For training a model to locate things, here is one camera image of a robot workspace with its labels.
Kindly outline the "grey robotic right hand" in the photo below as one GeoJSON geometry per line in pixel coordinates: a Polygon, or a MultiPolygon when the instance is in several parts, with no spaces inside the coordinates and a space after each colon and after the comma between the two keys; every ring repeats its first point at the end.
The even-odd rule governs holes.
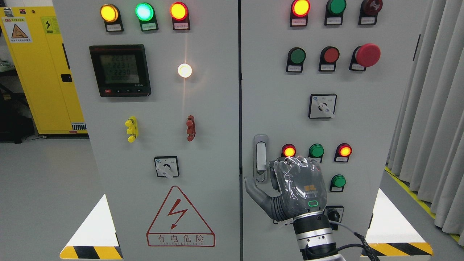
{"type": "Polygon", "coordinates": [[[253,177],[245,177],[248,195],[274,221],[323,211],[327,190],[319,163],[306,157],[280,157],[269,162],[272,185],[280,195],[271,197],[257,187],[253,177]]]}

